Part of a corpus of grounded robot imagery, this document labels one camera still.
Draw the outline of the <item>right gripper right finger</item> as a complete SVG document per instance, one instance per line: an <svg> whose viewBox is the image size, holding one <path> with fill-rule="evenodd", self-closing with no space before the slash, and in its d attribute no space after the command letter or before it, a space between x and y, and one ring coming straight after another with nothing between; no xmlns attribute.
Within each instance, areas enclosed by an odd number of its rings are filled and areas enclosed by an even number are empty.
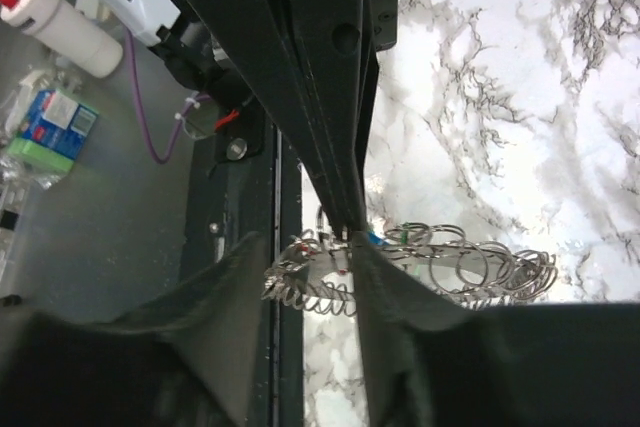
<svg viewBox="0 0 640 427"><path fill-rule="evenodd" d="M352 241L373 426L635 426L639 308L462 308Z"/></svg>

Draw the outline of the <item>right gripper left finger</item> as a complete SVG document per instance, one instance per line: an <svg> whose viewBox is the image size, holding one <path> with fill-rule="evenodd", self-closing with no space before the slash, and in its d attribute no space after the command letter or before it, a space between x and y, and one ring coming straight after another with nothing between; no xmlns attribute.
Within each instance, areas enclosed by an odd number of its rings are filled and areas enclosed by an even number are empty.
<svg viewBox="0 0 640 427"><path fill-rule="evenodd" d="M218 263L103 323L1 302L5 426L241 426L259 337L267 246Z"/></svg>

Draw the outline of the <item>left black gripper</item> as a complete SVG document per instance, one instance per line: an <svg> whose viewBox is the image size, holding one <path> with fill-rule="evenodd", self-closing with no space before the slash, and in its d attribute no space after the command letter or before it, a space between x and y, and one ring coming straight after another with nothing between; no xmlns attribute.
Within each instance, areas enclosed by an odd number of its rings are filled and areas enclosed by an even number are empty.
<svg viewBox="0 0 640 427"><path fill-rule="evenodd" d="M371 51L367 0L186 0L298 153L333 231L363 229L355 144ZM398 0L371 0L375 46Z"/></svg>

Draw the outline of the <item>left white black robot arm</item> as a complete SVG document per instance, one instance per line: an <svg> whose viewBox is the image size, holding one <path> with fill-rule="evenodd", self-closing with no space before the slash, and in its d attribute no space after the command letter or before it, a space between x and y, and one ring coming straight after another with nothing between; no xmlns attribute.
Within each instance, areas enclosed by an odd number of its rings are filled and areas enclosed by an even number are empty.
<svg viewBox="0 0 640 427"><path fill-rule="evenodd" d="M101 0L192 89L220 48L297 153L336 232L366 224L363 169L379 51L398 0Z"/></svg>

